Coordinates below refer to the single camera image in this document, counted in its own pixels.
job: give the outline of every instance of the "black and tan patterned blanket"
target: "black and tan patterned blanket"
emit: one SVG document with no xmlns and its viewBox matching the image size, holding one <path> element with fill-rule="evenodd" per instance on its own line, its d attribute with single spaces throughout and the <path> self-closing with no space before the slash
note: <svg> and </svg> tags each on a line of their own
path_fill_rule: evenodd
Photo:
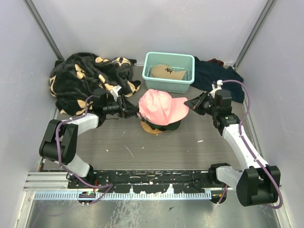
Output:
<svg viewBox="0 0 304 228">
<path fill-rule="evenodd" d="M 120 85 L 121 94 L 132 96 L 139 90 L 141 82 L 133 81 L 134 59 L 117 57 L 102 59 L 91 53 L 76 53 L 66 61 L 58 60 L 49 79 L 49 88 L 57 99 L 60 113 L 81 115 L 85 111 L 85 100 L 97 88 L 111 91 Z M 89 110 L 93 102 L 88 102 Z"/>
</svg>

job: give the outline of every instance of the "metal floor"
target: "metal floor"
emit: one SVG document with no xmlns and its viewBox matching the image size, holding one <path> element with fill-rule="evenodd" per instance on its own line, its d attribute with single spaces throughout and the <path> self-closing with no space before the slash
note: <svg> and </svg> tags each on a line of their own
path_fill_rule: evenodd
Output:
<svg viewBox="0 0 304 228">
<path fill-rule="evenodd" d="M 134 105 L 147 91 L 142 78 L 142 66 L 134 67 L 134 80 L 141 80 L 140 90 L 128 98 Z M 193 99 L 203 91 L 190 86 L 187 94 L 171 94 Z M 242 118 L 243 105 L 233 102 L 233 112 Z M 94 130 L 79 136 L 77 154 L 94 169 L 200 169 L 207 170 L 213 163 L 227 162 L 240 169 L 230 145 L 213 126 L 211 116 L 200 116 L 189 110 L 176 131 L 159 135 L 145 132 L 138 118 L 106 120 Z M 57 169 L 46 161 L 45 169 Z"/>
<path fill-rule="evenodd" d="M 265 206 L 244 208 L 231 190 L 219 207 L 209 200 L 103 200 L 89 207 L 82 207 L 77 201 L 36 200 L 26 227 L 276 228 L 280 225 L 274 210 Z"/>
</svg>

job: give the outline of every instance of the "pink baseball cap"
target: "pink baseball cap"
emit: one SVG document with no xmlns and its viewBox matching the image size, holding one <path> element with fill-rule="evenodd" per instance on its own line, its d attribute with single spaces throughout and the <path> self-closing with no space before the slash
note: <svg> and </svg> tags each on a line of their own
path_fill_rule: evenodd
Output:
<svg viewBox="0 0 304 228">
<path fill-rule="evenodd" d="M 149 89 L 138 102 L 139 113 L 152 124 L 167 126 L 188 114 L 185 101 L 185 97 L 172 98 L 166 92 Z"/>
</svg>

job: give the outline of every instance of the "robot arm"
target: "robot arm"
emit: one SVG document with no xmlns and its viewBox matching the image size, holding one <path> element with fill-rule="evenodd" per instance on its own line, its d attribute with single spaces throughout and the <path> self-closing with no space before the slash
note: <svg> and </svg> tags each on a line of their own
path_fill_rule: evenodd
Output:
<svg viewBox="0 0 304 228">
<path fill-rule="evenodd" d="M 95 180 L 93 167 L 76 154 L 77 137 L 88 130 L 100 127 L 106 120 L 107 114 L 118 114 L 123 118 L 137 115 L 138 107 L 128 102 L 124 95 L 118 95 L 120 88 L 116 86 L 111 92 L 101 88 L 94 91 L 92 99 L 95 114 L 83 114 L 74 120 L 51 120 L 40 145 L 40 156 L 59 164 L 56 129 L 64 122 L 65 124 L 59 128 L 62 166 L 87 183 L 93 184 Z"/>
<path fill-rule="evenodd" d="M 235 189 L 243 206 L 275 203 L 278 200 L 278 193 L 257 160 L 267 169 L 278 186 L 280 170 L 276 166 L 268 165 L 256 151 L 241 126 L 242 136 L 256 158 L 250 153 L 240 136 L 240 120 L 232 113 L 231 100 L 231 93 L 221 89 L 218 82 L 210 93 L 202 93 L 199 97 L 185 102 L 185 105 L 196 113 L 212 116 L 213 125 L 230 144 L 243 171 L 238 172 L 226 163 L 213 164 L 209 168 L 209 180 L 215 185 L 225 183 Z"/>
</svg>

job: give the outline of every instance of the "light blue plastic bin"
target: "light blue plastic bin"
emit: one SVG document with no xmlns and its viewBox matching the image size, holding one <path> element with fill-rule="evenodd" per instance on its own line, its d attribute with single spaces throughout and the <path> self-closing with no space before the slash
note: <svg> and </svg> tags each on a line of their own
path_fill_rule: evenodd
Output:
<svg viewBox="0 0 304 228">
<path fill-rule="evenodd" d="M 182 80 L 150 77 L 150 70 L 158 64 L 166 64 L 175 71 L 188 70 Z M 148 89 L 156 89 L 171 93 L 185 94 L 194 82 L 194 57 L 190 55 L 149 52 L 146 55 L 142 77 Z"/>
</svg>

